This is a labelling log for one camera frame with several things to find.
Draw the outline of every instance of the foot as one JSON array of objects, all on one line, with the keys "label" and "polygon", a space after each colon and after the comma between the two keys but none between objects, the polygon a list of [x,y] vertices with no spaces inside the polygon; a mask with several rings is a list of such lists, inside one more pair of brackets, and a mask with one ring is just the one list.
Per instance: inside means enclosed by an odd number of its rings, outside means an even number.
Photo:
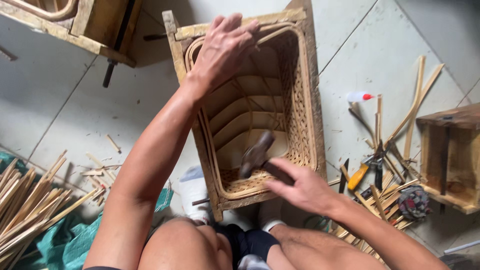
[{"label": "foot", "polygon": [[197,224],[212,224],[209,203],[192,205],[192,202],[208,198],[207,186],[200,166],[190,167],[183,174],[180,178],[179,189],[185,214]]},{"label": "foot", "polygon": [[285,224],[281,220],[283,199],[278,197],[260,203],[260,210],[258,211],[258,223],[260,228],[267,233],[277,224]]}]

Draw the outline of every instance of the hand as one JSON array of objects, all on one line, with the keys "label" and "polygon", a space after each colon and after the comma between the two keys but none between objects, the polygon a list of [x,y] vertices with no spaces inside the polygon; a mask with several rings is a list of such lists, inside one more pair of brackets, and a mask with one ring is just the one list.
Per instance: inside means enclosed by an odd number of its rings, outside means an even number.
[{"label": "hand", "polygon": [[242,15],[216,17],[208,29],[198,53],[193,73],[208,80],[209,91],[217,88],[236,73],[245,59],[255,50],[253,33],[258,31],[258,21],[240,27]]},{"label": "hand", "polygon": [[290,186],[278,180],[270,180],[266,182],[266,186],[292,205],[310,213],[330,217],[341,205],[344,196],[333,191],[323,178],[310,168],[300,167],[280,158],[272,158],[270,162],[288,173],[295,180],[295,184]]}]

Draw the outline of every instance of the wooden frame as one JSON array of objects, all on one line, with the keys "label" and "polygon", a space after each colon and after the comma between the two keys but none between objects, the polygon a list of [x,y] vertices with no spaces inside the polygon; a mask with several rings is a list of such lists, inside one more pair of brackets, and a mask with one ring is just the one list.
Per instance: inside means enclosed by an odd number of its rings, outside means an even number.
[{"label": "wooden frame", "polygon": [[[172,52],[175,71],[179,82],[183,80],[187,73],[185,66],[185,52],[188,46],[196,37],[205,35],[208,24],[191,25],[180,27],[172,11],[162,13],[165,28],[167,30],[168,42]],[[318,67],[315,48],[315,33],[313,28],[312,4],[310,0],[293,0],[287,6],[287,9],[268,15],[262,15],[252,18],[242,19],[242,24],[257,19],[260,25],[269,25],[279,22],[293,22],[304,32],[307,47],[308,58],[308,77],[310,81],[310,95],[313,118],[313,136],[315,139],[315,150],[317,156],[317,172],[326,179],[326,165],[324,152],[324,135],[322,124],[322,111],[320,103],[320,93],[318,91]],[[246,198],[229,200],[219,196],[212,177],[213,170],[208,160],[206,139],[202,132],[199,119],[196,118],[192,126],[193,137],[199,153],[200,163],[204,171],[205,182],[207,184],[210,204],[216,221],[223,220],[223,211],[235,209],[249,204],[262,202],[276,197],[275,194],[265,192]]]},{"label": "wooden frame", "polygon": [[135,1],[119,51],[113,47],[125,13],[126,1],[71,0],[61,11],[47,12],[26,2],[19,6],[18,0],[0,0],[0,15],[94,54],[135,67],[136,63],[127,56],[127,51],[140,15],[142,1]]},{"label": "wooden frame", "polygon": [[480,103],[423,116],[417,124],[425,191],[465,214],[479,211]]},{"label": "wooden frame", "polygon": [[30,12],[31,14],[36,15],[42,19],[55,22],[55,21],[66,20],[70,16],[72,16],[72,14],[75,13],[78,0],[69,0],[67,2],[67,5],[63,9],[56,12],[48,12],[46,10],[43,10],[39,7],[36,7],[22,0],[4,0],[4,1],[18,8],[21,8],[27,12]]}]

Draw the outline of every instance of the hammer head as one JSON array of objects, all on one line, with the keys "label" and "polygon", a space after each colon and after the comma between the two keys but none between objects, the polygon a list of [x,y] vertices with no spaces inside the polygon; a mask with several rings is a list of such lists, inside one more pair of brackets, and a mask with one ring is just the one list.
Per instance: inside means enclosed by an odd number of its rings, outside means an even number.
[{"label": "hammer head", "polygon": [[267,151],[274,141],[273,132],[264,131],[257,143],[245,151],[240,166],[240,178],[249,178],[253,170],[263,167],[265,162],[268,161]]}]

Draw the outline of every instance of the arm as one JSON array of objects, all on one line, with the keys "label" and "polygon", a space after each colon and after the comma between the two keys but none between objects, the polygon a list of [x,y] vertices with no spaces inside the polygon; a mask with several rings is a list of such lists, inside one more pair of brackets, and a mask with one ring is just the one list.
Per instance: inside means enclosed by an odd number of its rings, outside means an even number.
[{"label": "arm", "polygon": [[254,49],[258,22],[239,27],[240,22],[238,13],[212,22],[193,69],[133,146],[108,196],[84,269],[137,269],[156,201],[198,110]]},{"label": "arm", "polygon": [[391,269],[448,269],[410,236],[372,215],[347,196],[333,191],[312,170],[284,159],[272,159],[271,162],[295,180],[293,186],[280,181],[268,182],[273,192],[301,209],[345,224],[354,234],[367,241]]}]

